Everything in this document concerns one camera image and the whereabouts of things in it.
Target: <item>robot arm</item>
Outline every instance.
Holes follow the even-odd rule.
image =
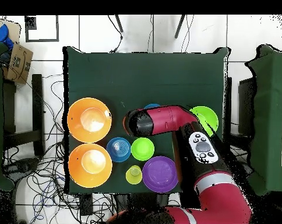
[[[197,192],[201,209],[168,207],[175,224],[249,223],[252,211],[246,199],[211,139],[190,111],[181,106],[136,109],[125,116],[123,124],[126,132],[135,137],[174,132],[176,149],[186,151],[183,155],[186,160],[181,164],[181,188],[183,192],[192,189]]]

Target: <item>floor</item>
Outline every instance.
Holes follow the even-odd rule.
[[[149,34],[152,26],[150,23],[150,15],[120,15],[119,16],[123,32],[123,41],[119,46],[118,52],[131,53],[134,51],[152,52],[152,35],[149,41]],[[237,133],[238,124],[238,84],[243,79],[252,76],[250,70],[244,65],[244,62],[252,60],[256,56],[256,48],[261,44],[271,44],[279,50],[282,50],[282,25],[281,18],[268,15],[188,15],[188,23],[190,25],[193,18],[191,28],[189,30],[189,45],[187,33],[186,19],[181,27],[180,34],[177,39],[174,38],[176,28],[180,19],[180,15],[154,15],[154,52],[155,53],[180,53],[187,51],[188,53],[212,53],[218,47],[229,47],[231,54],[228,58],[228,76],[232,77],[232,120],[231,129],[233,133]],[[115,30],[107,16],[58,16],[59,23],[59,41],[57,42],[31,42],[27,43],[25,39],[24,16],[6,16],[7,20],[17,22],[21,25],[20,44],[33,52],[33,58],[30,68],[30,74],[27,82],[31,84],[32,74],[42,74],[44,100],[54,110],[59,112],[62,103],[51,92],[52,89],[59,97],[63,99],[63,77],[62,73],[62,47],[73,46],[85,53],[102,52],[107,53],[113,50],[119,43],[119,33]],[[55,16],[37,16],[37,30],[29,30],[29,39],[56,39]],[[16,93],[16,131],[32,130],[31,115],[31,89],[28,85],[17,86]],[[61,124],[62,112],[57,117],[57,122]],[[45,113],[45,145],[46,148],[62,140],[62,133],[58,135],[49,135],[53,126],[53,119],[50,112],[46,109]],[[31,157],[33,153],[32,143],[19,147],[20,151],[15,155],[15,159]],[[16,149],[11,149],[9,154],[13,154]],[[54,150],[46,154],[45,158],[51,159]],[[24,178],[17,189],[16,210],[18,219],[24,219],[29,223],[34,217],[33,202],[36,211],[41,205],[39,197],[35,197],[40,191],[34,183],[34,177]],[[95,194],[94,198],[103,197]],[[102,200],[98,202],[97,209],[100,209]],[[171,194],[170,204],[179,203],[178,194]],[[49,224],[49,221],[56,214],[56,219],[51,224],[79,224],[70,210],[60,209],[51,206],[51,202],[41,211],[40,215],[33,224]],[[111,213],[109,210],[104,211],[107,219]]]

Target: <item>robot control button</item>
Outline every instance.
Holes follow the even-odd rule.
[[[198,142],[196,145],[196,150],[198,152],[208,152],[211,150],[211,147],[207,142]]]

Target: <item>purple bowl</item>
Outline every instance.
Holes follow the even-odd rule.
[[[143,167],[142,176],[146,187],[156,193],[171,191],[178,183],[175,163],[165,156],[149,159]]]

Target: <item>blue bowl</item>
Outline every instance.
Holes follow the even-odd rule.
[[[149,104],[144,109],[154,108],[154,107],[160,107],[160,105],[159,104]]]
[[[124,162],[131,155],[131,145],[124,138],[113,138],[106,147],[113,162]]]

